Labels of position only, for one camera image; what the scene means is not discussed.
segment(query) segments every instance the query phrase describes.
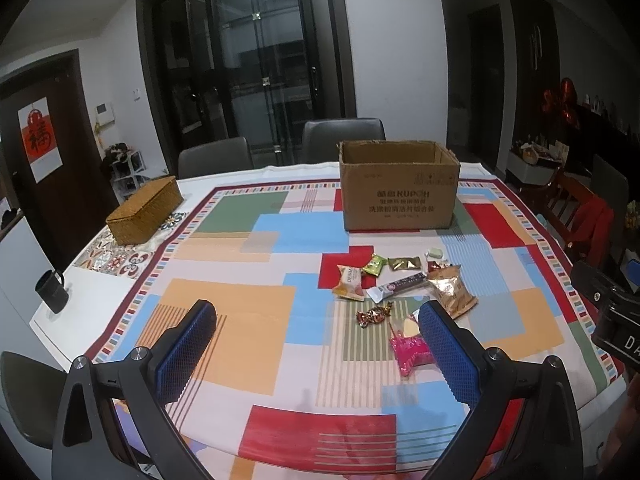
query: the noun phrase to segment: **red fu character poster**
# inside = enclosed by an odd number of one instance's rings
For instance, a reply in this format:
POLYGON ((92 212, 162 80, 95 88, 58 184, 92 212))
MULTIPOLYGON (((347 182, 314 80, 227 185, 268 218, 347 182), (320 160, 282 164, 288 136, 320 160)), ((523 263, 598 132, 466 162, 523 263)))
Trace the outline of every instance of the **red fu character poster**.
POLYGON ((56 136, 53 133, 47 98, 18 110, 22 143, 36 182, 62 166, 56 136))

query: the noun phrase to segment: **dining table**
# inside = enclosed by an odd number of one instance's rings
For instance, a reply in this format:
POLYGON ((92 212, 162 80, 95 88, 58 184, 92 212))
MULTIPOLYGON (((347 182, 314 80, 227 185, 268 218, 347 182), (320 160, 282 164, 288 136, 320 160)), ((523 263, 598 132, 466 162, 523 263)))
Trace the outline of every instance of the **dining table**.
MULTIPOLYGON (((363 267, 373 254, 426 266, 442 252, 460 265, 478 303, 457 324, 514 360, 559 356, 583 430, 626 389, 622 364, 591 343, 597 313, 571 286, 562 247, 481 164, 461 163, 451 226, 437 230, 346 232, 337 162, 178 186, 184 201, 145 244, 119 246, 101 230, 64 270, 64 309, 41 304, 30 327, 69 370, 79 355, 102 363, 150 347, 195 301, 210 301, 214 335, 164 408, 216 480, 417 479, 455 436, 468 406, 436 364, 403 377, 388 341, 390 325, 431 297, 428 284, 394 296, 390 322, 364 328, 356 314, 374 303, 332 293, 338 266, 363 267)), ((384 267, 362 286, 414 272, 384 267)))

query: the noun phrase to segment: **green square pattern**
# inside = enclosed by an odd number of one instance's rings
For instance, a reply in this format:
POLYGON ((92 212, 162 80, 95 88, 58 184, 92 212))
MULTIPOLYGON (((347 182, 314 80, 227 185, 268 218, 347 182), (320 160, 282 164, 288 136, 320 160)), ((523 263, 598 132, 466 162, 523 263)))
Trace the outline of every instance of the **green square pattern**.
POLYGON ((449 229, 437 229, 438 236, 443 235, 479 235, 480 229, 471 218, 464 204, 456 199, 456 205, 453 208, 453 221, 449 229))
POLYGON ((227 195, 214 206, 196 230, 197 233, 248 233, 260 215, 277 214, 288 191, 227 195))
MULTIPOLYGON (((424 300, 416 298, 397 298, 393 300, 394 307, 391 310, 391 319, 404 319, 409 314, 418 310, 424 300)), ((391 328, 389 320, 362 328, 356 320, 356 312, 364 312, 376 306, 371 300, 345 301, 346 316, 344 323, 344 341, 342 343, 343 361, 393 361, 396 357, 389 344, 391 328)))

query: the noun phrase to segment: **pink candy wrapper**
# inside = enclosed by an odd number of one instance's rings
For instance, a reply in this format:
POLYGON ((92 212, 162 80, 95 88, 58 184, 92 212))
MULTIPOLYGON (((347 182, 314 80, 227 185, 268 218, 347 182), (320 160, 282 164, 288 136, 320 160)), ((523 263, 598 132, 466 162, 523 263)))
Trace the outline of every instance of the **pink candy wrapper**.
POLYGON ((433 355, 422 336, 402 337, 401 333, 398 333, 389 342, 394 349, 394 354, 396 354, 402 377, 407 377, 414 366, 428 365, 434 362, 433 355))

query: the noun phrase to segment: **gray dining chair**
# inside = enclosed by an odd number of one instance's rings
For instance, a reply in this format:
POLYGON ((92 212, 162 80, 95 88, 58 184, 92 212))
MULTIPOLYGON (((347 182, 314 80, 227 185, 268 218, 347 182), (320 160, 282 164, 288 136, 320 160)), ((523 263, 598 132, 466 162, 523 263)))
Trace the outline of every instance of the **gray dining chair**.
POLYGON ((385 129, 380 119, 307 121, 302 132, 302 163, 338 160, 342 140, 385 140, 385 129))
POLYGON ((28 442, 51 449, 66 374, 23 355, 2 352, 0 376, 15 427, 28 442))
POLYGON ((252 170, 254 160, 244 137, 216 140, 183 150, 178 157, 178 178, 252 170))
POLYGON ((619 247, 625 229, 626 205, 629 202, 629 182, 622 173, 600 156, 593 157, 590 189, 613 209, 613 224, 609 232, 612 246, 619 247))

